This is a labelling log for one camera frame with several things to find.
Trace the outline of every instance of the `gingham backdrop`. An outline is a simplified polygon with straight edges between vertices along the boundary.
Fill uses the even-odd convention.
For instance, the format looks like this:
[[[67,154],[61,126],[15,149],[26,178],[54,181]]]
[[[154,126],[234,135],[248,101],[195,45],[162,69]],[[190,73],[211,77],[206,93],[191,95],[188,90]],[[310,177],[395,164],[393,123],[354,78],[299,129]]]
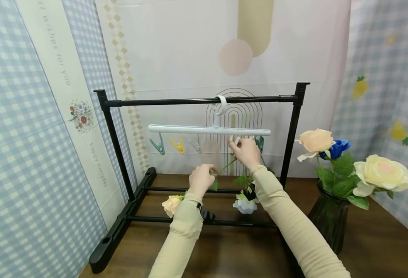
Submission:
[[[94,0],[64,0],[111,162],[97,88],[115,98]],[[131,161],[118,109],[113,117]],[[128,171],[133,187],[134,170]],[[16,5],[0,0],[0,278],[77,277],[105,224]]]
[[[367,91],[352,99],[357,77]],[[344,85],[332,131],[347,138],[356,160],[376,153],[408,168],[408,145],[391,136],[394,122],[408,136],[408,1],[353,1]],[[408,228],[408,191],[394,200],[379,194],[377,202]]]

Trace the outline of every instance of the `black horizontal bar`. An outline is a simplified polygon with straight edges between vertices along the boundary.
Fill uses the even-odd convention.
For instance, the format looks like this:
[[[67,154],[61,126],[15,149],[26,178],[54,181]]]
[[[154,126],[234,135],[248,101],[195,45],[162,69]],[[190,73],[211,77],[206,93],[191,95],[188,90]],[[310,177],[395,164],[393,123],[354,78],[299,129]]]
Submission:
[[[145,190],[150,190],[150,191],[168,191],[168,192],[185,192],[188,190],[188,188],[182,188],[182,187],[145,187]],[[207,193],[234,193],[234,194],[239,194],[241,193],[241,190],[237,189],[218,189],[218,190],[207,190]]]
[[[227,97],[227,103],[242,102],[297,102],[296,95],[283,95],[274,97]],[[178,105],[178,104],[208,104],[221,103],[217,97],[212,98],[178,98],[169,100],[107,100],[107,107],[140,106],[140,105]]]
[[[171,223],[172,219],[168,217],[150,217],[150,216],[127,216],[127,220],[140,221],[140,222],[158,222],[158,223]],[[214,220],[208,225],[215,226],[233,226],[233,227],[255,227],[255,228],[276,228],[276,225],[272,222],[238,222],[227,220]]]

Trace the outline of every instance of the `beige long-sleeve shirt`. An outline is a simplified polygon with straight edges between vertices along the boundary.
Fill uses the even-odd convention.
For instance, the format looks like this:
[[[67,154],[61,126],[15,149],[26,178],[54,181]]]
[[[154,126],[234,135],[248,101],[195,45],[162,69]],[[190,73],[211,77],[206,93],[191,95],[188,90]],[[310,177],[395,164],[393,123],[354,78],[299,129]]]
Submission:
[[[350,278],[323,236],[292,202],[273,173],[265,166],[257,166],[251,175],[259,202],[279,227],[306,278]],[[202,199],[187,193],[178,205],[149,278],[182,277],[203,226],[198,202]]]

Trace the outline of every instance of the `wooden table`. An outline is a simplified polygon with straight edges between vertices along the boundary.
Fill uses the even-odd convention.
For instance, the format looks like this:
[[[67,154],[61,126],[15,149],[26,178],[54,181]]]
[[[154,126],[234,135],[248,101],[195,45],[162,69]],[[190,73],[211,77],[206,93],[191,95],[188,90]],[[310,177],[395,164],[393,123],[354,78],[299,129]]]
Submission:
[[[236,188],[234,179],[218,177],[219,188]],[[185,175],[157,175],[153,184],[186,185]],[[318,197],[314,179],[289,178],[286,191],[306,214]],[[161,203],[168,195],[148,193],[138,215],[165,216]],[[232,207],[234,200],[232,194],[208,193],[204,206],[217,219],[269,220],[260,205],[253,214],[242,215]],[[146,278],[167,234],[167,223],[133,222],[104,272],[94,275],[87,265],[79,278]],[[352,278],[408,278],[408,229],[373,200],[369,211],[351,205],[339,258]],[[276,229],[205,225],[183,277],[287,278],[291,275]]]

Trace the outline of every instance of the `wristwatch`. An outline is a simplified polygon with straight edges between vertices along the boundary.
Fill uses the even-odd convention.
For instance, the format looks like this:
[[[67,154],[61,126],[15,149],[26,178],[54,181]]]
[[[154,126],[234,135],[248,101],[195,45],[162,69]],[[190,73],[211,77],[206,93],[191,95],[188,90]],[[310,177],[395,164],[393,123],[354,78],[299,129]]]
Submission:
[[[213,223],[213,220],[215,220],[215,214],[211,213],[210,211],[205,211],[204,205],[201,203],[198,203],[196,207],[198,208],[201,217],[204,219],[203,223],[211,225]]]
[[[247,198],[247,200],[252,201],[256,199],[256,193],[255,193],[255,184],[251,183],[249,187],[247,187],[247,190],[244,190],[244,196]]]

